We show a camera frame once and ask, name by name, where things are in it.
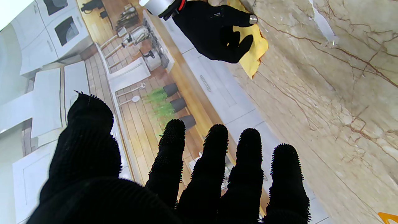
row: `yellow sponge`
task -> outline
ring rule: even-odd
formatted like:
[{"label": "yellow sponge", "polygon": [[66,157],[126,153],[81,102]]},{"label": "yellow sponge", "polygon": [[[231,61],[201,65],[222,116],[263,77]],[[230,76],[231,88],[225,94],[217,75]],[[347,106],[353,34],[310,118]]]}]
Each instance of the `yellow sponge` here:
[{"label": "yellow sponge", "polygon": [[[248,12],[239,0],[228,0],[228,5],[240,11]],[[239,61],[249,78],[253,79],[260,66],[260,58],[268,50],[268,41],[261,35],[257,24],[250,27],[234,26],[232,29],[234,32],[240,32],[240,41],[250,34],[253,35],[253,44],[250,50]]]}]

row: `gray pot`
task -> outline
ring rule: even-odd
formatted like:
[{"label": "gray pot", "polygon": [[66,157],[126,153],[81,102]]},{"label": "gray pot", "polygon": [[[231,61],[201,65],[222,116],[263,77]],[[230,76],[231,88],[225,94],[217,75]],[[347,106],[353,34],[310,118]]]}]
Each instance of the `gray pot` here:
[{"label": "gray pot", "polygon": [[196,125],[196,121],[195,118],[192,115],[188,115],[188,116],[184,116],[184,117],[180,117],[180,120],[182,120],[182,122],[184,122],[185,124],[185,130],[189,130],[191,129],[191,127]]},{"label": "gray pot", "polygon": [[187,103],[185,102],[184,98],[178,98],[178,99],[172,100],[172,101],[170,101],[170,103],[172,104],[175,113],[184,109],[184,107],[187,106]]},{"label": "gray pot", "polygon": [[167,97],[171,97],[174,95],[176,92],[178,92],[178,87],[176,83],[168,84],[163,87],[164,91],[167,94]]}]

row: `marble surface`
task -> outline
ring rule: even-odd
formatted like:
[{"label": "marble surface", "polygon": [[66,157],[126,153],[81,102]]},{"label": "marble surface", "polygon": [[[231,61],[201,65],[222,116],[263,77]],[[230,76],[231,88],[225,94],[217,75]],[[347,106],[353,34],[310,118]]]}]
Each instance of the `marble surface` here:
[{"label": "marble surface", "polygon": [[[212,5],[223,4],[209,0]],[[294,145],[333,223],[398,208],[398,2],[243,0],[269,50],[250,80],[228,65],[274,134]]]}]

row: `black glove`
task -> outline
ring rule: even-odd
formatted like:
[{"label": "black glove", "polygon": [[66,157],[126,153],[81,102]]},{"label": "black glove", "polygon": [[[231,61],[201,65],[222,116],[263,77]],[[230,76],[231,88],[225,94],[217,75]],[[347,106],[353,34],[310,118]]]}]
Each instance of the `black glove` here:
[{"label": "black glove", "polygon": [[249,51],[253,35],[239,44],[240,32],[233,32],[232,26],[252,26],[250,15],[227,5],[213,7],[206,2],[189,1],[173,20],[202,55],[238,63]]}]

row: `silver cap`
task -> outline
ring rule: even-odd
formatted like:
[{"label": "silver cap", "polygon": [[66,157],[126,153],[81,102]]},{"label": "silver cap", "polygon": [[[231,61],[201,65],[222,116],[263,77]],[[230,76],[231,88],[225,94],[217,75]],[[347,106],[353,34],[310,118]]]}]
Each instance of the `silver cap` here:
[{"label": "silver cap", "polygon": [[250,23],[250,24],[256,24],[257,21],[258,21],[257,16],[255,16],[255,15],[250,15],[250,18],[249,18],[249,23]]}]

